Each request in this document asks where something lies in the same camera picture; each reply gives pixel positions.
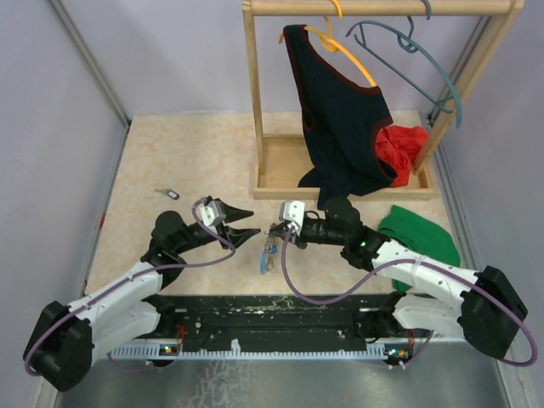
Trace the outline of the key with black tag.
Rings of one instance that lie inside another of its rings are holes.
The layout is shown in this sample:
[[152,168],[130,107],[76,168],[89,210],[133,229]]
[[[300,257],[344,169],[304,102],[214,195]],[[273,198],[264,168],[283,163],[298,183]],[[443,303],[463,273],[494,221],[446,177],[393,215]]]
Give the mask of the key with black tag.
[[155,189],[155,192],[163,195],[163,196],[166,196],[172,200],[178,200],[180,195],[178,192],[172,190],[172,189],[169,189],[169,188],[166,188],[166,189]]

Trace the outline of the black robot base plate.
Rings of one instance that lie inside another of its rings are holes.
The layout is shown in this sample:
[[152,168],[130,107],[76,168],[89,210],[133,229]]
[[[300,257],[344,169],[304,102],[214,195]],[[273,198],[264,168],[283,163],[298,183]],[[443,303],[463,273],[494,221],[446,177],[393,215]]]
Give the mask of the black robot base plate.
[[422,338],[391,315],[393,296],[351,295],[329,305],[293,295],[164,296],[165,317],[145,339],[177,339],[184,351],[227,351],[237,341],[244,352],[364,351],[389,338]]

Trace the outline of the metal disc with keyrings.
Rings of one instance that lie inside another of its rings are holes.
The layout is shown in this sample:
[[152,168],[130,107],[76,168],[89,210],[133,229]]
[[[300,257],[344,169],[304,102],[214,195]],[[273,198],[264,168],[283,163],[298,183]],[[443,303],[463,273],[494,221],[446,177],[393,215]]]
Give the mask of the metal disc with keyrings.
[[273,242],[272,242],[272,239],[271,239],[271,236],[272,236],[273,234],[270,234],[269,228],[270,228],[270,226],[269,226],[268,229],[264,232],[264,234],[265,234],[265,241],[264,241],[263,251],[264,251],[264,250],[268,250],[269,247],[270,247],[271,245],[274,245]]

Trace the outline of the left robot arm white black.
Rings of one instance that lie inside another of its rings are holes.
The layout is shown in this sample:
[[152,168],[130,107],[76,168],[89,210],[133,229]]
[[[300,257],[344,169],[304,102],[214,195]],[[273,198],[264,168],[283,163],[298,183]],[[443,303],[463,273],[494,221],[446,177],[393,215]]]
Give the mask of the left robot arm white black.
[[193,224],[173,210],[162,212],[151,231],[148,251],[120,278],[71,303],[48,304],[23,353],[26,373],[65,392],[97,360],[124,343],[153,332],[158,337],[171,335],[177,317],[159,293],[190,267],[182,253],[218,242],[227,250],[221,258],[226,261],[259,232],[232,228],[231,223],[254,213],[218,198],[197,200],[191,212]]

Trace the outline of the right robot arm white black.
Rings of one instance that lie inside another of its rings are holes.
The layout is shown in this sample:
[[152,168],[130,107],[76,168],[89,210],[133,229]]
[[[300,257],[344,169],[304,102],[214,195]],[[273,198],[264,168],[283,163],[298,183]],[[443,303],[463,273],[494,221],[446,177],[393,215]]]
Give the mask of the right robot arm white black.
[[524,324],[528,310],[499,269],[463,269],[415,252],[365,226],[346,197],[330,199],[324,213],[324,218],[311,218],[303,202],[284,201],[280,222],[270,227],[269,235],[300,249],[309,243],[339,246],[341,257],[368,276],[402,281],[421,291],[393,293],[379,316],[389,336],[413,329],[440,332],[462,337],[500,361],[518,333],[532,337]]

